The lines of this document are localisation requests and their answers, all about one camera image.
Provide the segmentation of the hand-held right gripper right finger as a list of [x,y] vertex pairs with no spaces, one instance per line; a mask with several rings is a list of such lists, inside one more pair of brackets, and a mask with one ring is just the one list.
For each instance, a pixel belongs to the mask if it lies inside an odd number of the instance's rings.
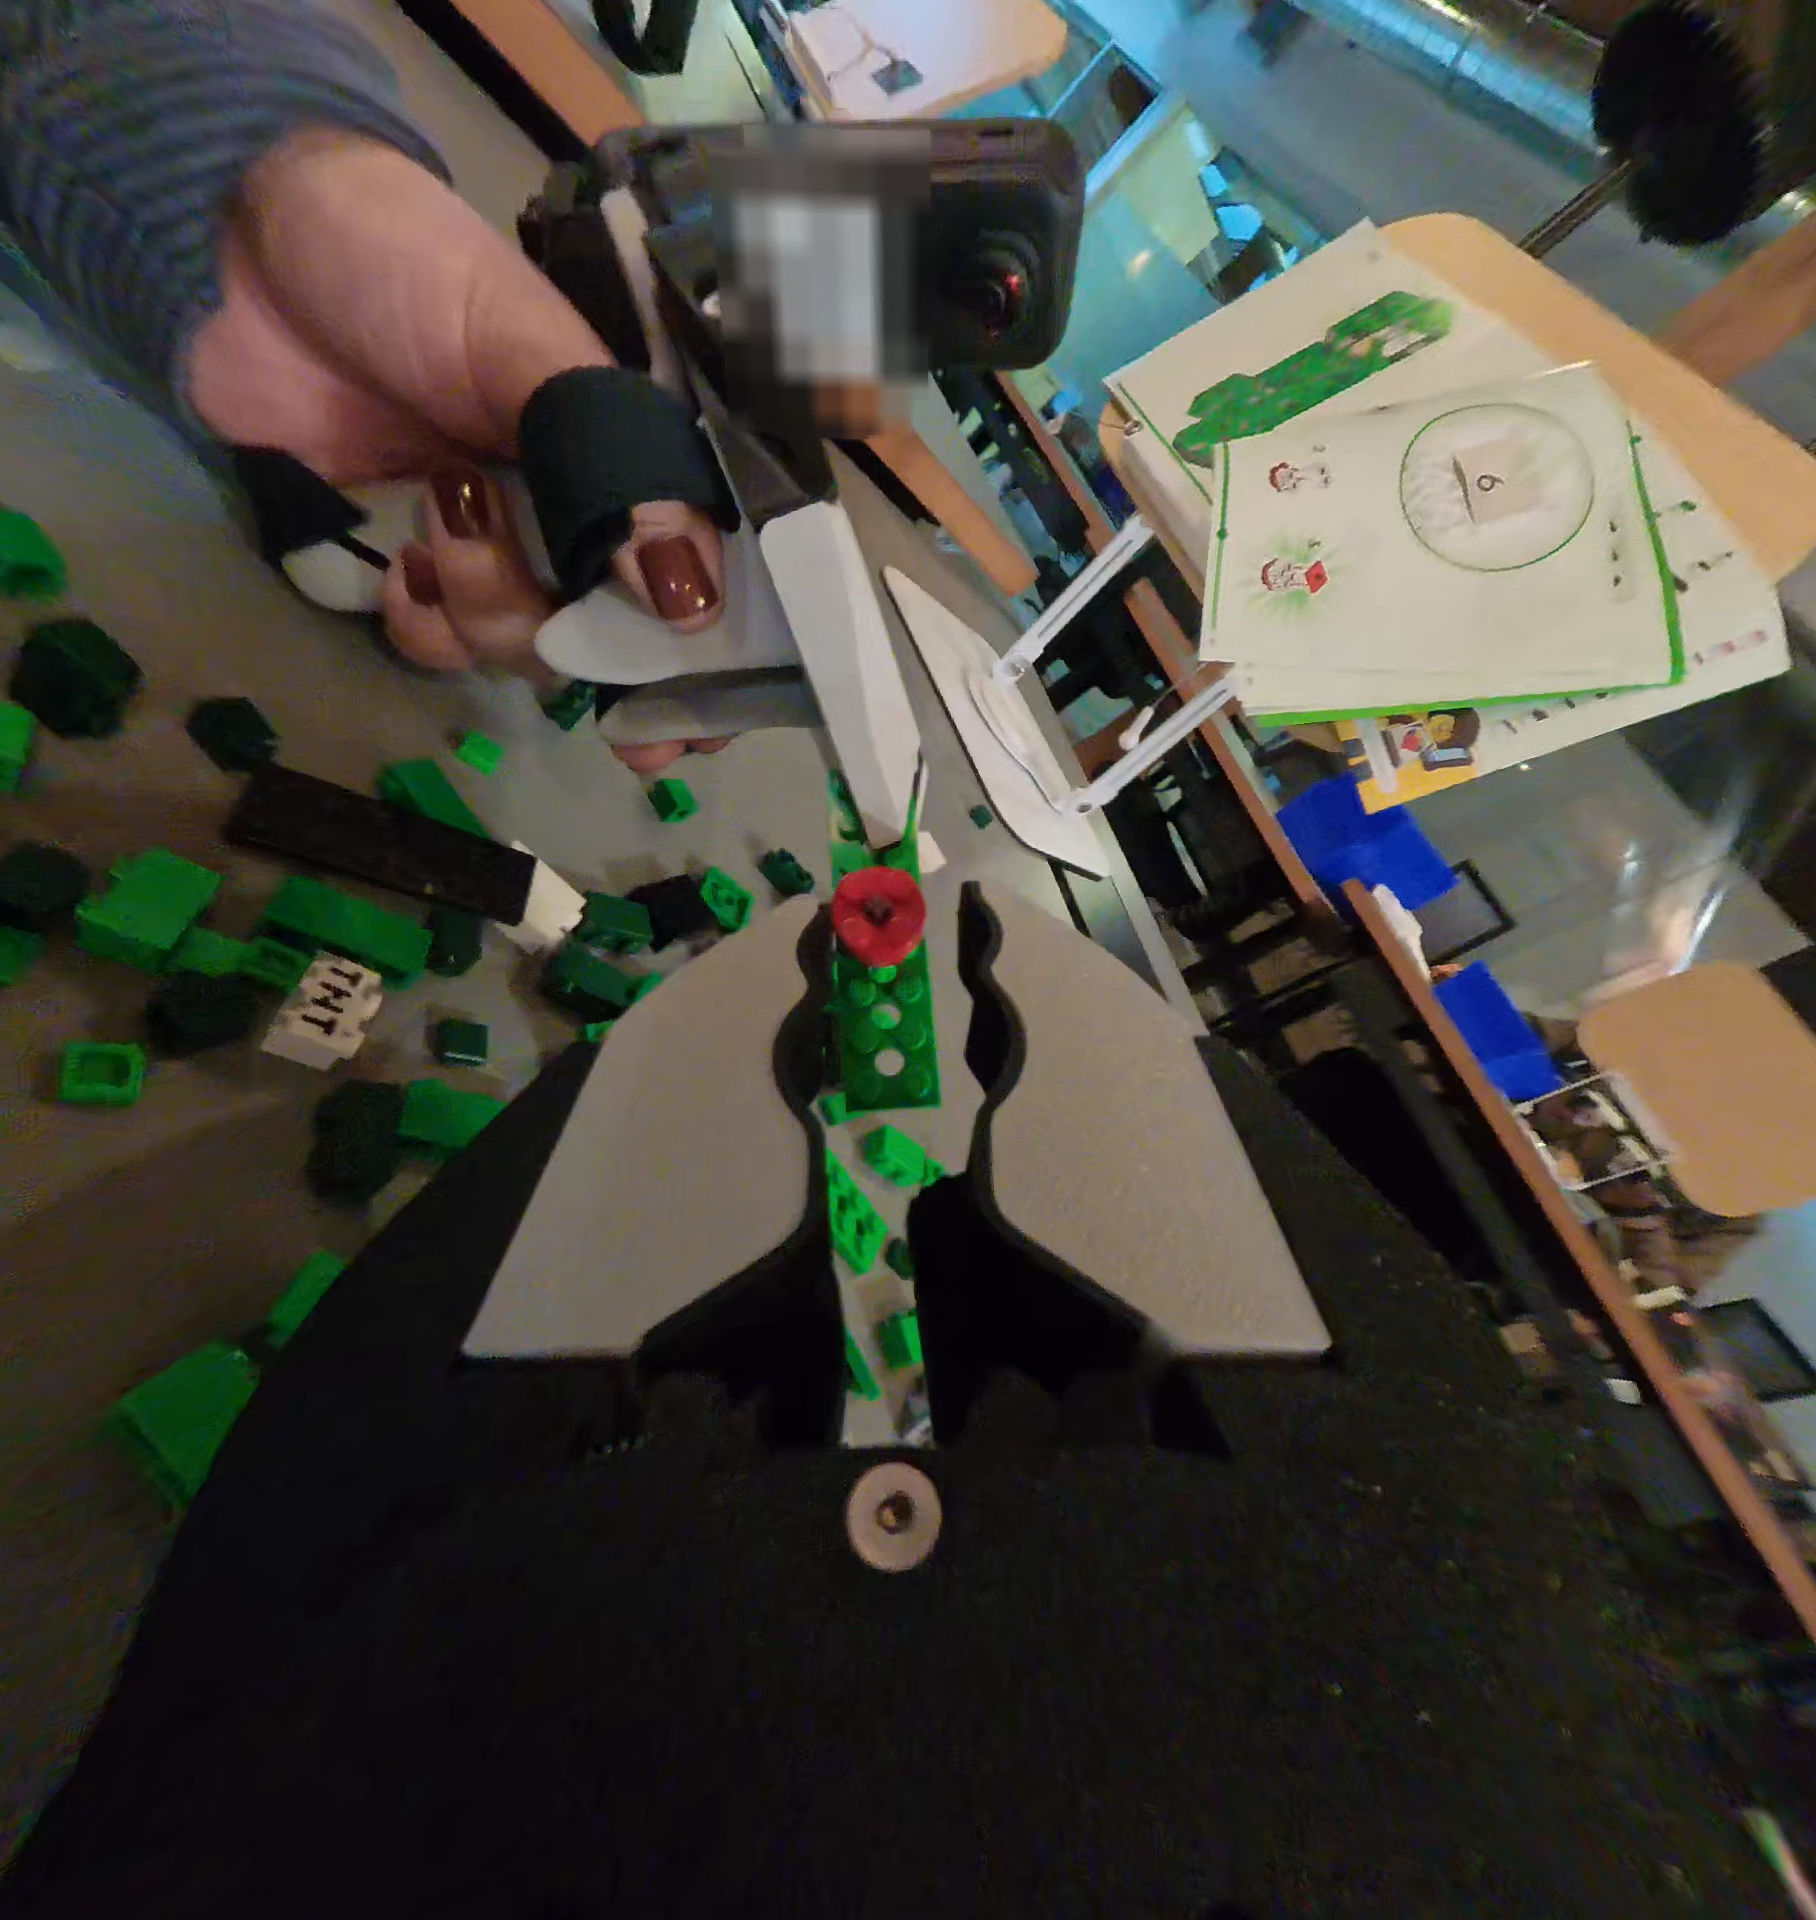
[[1322,1359],[1188,1021],[1019,890],[958,905],[964,1167],[913,1211],[925,1359]]

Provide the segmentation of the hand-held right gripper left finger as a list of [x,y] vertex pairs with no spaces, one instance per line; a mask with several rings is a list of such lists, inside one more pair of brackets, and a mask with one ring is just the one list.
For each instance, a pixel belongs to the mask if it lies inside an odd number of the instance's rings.
[[835,1359],[819,910],[681,966],[593,1053],[462,1339],[467,1359]]

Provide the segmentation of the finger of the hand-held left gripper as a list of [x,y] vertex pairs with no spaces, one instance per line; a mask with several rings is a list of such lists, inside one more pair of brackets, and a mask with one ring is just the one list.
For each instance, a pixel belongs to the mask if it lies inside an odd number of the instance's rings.
[[921,730],[853,524],[813,500],[769,518],[758,549],[857,815],[891,848],[913,829]]

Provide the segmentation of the green plate with red flower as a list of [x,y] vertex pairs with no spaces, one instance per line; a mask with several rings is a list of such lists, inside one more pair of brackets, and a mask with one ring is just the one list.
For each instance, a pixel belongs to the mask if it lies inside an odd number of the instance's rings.
[[921,763],[907,824],[886,845],[879,829],[865,824],[847,773],[826,773],[831,1062],[850,1115],[932,1109],[944,1098],[921,880],[925,787]]

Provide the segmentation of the person's left forearm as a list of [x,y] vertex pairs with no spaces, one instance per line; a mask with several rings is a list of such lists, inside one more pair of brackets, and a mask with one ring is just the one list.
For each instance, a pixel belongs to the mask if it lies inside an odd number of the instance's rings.
[[197,449],[187,357],[220,305],[220,231],[300,130],[450,180],[394,70],[328,6],[0,2],[0,276]]

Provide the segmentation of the grey desk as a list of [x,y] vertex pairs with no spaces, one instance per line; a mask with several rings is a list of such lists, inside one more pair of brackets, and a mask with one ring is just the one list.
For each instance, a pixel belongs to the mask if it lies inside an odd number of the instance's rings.
[[[593,732],[559,732],[514,682],[417,679],[300,605],[168,434],[83,369],[17,367],[27,355],[48,349],[0,290],[0,504],[46,528],[75,610],[145,682],[116,736],[36,736],[18,792],[0,792],[0,857],[52,845],[104,880],[176,851],[217,876],[211,924],[241,937],[285,869],[223,845],[240,783],[183,730],[199,699],[240,694],[298,771],[367,792],[383,766],[431,759],[494,832],[586,889],[681,859],[752,879],[761,836],[821,859],[806,734],[691,771],[704,819],[660,832]],[[104,1430],[112,1406],[241,1339],[313,1251],[367,1234],[361,1208],[304,1182],[322,1078],[254,1041],[161,1062],[127,1109],[56,1098],[58,1053],[141,1041],[151,993],[66,930],[0,986],[0,1870],[100,1708],[169,1534]]]

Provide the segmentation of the person's left hand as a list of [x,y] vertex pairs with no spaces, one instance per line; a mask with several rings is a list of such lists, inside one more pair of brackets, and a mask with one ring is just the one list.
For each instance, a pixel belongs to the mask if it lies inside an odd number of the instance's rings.
[[399,146],[304,127],[183,204],[183,408],[280,575],[429,672],[559,698],[539,630],[613,586],[667,634],[724,613],[695,416]]

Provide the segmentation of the small white brick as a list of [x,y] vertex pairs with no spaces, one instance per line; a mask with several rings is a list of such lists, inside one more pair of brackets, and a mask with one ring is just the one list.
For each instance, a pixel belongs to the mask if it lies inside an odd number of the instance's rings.
[[566,884],[548,863],[536,859],[535,855],[528,857],[535,867],[522,920],[494,924],[494,928],[522,956],[552,956],[578,930],[586,916],[586,896],[572,884]]

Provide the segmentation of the white printed cube brick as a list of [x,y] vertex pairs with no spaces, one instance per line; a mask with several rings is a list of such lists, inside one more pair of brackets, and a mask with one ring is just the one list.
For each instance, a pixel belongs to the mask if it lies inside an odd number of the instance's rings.
[[330,1073],[365,1047],[383,1009],[383,977],[336,952],[316,952],[273,1014],[258,1050],[312,1073]]

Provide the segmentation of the black long brick plate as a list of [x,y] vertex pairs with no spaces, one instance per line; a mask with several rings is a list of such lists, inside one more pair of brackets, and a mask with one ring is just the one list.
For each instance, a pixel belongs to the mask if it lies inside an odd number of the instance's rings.
[[247,777],[223,841],[490,924],[519,924],[536,884],[528,851],[280,763]]

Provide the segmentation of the printed toy leaflet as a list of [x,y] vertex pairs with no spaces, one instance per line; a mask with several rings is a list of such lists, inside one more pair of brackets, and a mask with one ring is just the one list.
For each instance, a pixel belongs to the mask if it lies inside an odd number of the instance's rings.
[[1334,723],[1345,760],[1358,779],[1396,789],[1406,779],[1468,779],[1482,771],[1482,715],[1475,708],[1423,708],[1357,715]]

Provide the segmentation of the scatter of green toy bricks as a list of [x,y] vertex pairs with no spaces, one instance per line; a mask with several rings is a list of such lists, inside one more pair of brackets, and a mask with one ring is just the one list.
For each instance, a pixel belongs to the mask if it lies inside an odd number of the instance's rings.
[[[247,699],[203,702],[187,730],[205,756],[231,771],[252,773],[264,763],[280,763],[277,734]],[[490,839],[479,819],[462,815],[461,795],[429,760],[386,770],[383,789],[371,799]],[[813,896],[812,879],[781,848],[769,851],[764,876],[781,905],[806,900],[823,924],[813,1053],[813,1091],[821,1091],[837,1082],[829,1019],[829,894]],[[220,884],[217,873],[168,848],[143,848],[114,863],[100,887],[92,887],[86,863],[52,843],[21,841],[0,857],[0,989],[17,986],[48,938],[63,928],[76,949],[151,974],[157,982],[145,1002],[145,1042],[63,1045],[56,1063],[58,1102],[87,1109],[132,1107],[145,1087],[151,1053],[188,1059],[244,1041],[265,997],[277,997],[277,1014],[322,949],[378,972],[383,993],[411,989],[438,977],[450,952],[471,960],[486,924],[438,901],[429,901],[431,916],[415,924],[322,879],[290,876],[250,938],[240,941],[203,925]],[[672,944],[697,930],[733,937],[750,924],[750,890],[720,867],[663,880],[641,896],[586,896],[578,930],[542,958],[539,977],[539,993],[586,1027],[578,1050],[564,1062],[580,1070],[570,1097],[582,1091],[587,1063],[608,1041],[613,1021],[663,985],[660,974],[631,974],[621,956]],[[305,1182],[318,1199],[358,1208],[383,1194],[407,1158],[434,1163],[434,1182],[422,1194],[443,1227],[407,1246],[402,1273],[422,1281],[457,1277],[490,1287],[572,1107],[542,1111],[539,1129],[524,1139],[490,1139],[498,1118],[510,1109],[490,1093],[434,1078],[410,1085],[341,1082],[313,1109]],[[823,1143],[819,1191],[826,1252],[853,1269],[869,1267],[889,1227]],[[551,1361],[560,1359],[486,1359],[486,1365]],[[877,1382],[850,1336],[837,1382],[821,1373],[823,1359],[586,1359],[586,1365],[611,1367],[619,1392],[667,1376],[713,1380],[732,1401],[748,1406],[758,1438],[776,1448],[829,1448],[846,1396],[877,1396]]]

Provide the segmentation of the open instruction booklet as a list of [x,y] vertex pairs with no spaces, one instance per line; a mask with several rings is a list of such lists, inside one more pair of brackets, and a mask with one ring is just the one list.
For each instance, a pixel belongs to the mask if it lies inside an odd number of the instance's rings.
[[1777,586],[1625,377],[1369,224],[1107,387],[1250,714],[1658,714],[1783,670]]

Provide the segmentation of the tan wooden chair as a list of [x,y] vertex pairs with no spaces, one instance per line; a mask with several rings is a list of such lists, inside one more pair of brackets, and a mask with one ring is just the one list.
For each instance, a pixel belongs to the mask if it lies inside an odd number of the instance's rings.
[[1577,1042],[1704,1214],[1816,1199],[1816,1031],[1755,968],[1694,966],[1592,1000]]
[[1403,219],[1384,239],[1527,344],[1596,363],[1773,582],[1816,551],[1816,456],[1731,393],[1790,336],[1783,316],[1762,311],[1762,296],[1710,292],[1649,339],[1471,216]]

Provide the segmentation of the black round-headed stand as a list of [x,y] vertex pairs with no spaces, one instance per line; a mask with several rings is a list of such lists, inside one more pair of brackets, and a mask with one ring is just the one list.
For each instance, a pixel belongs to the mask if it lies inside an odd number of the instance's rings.
[[1541,258],[1605,204],[1646,242],[1710,248],[1757,204],[1762,130],[1753,71],[1713,6],[1641,6],[1604,45],[1589,87],[1601,172],[1519,248]]

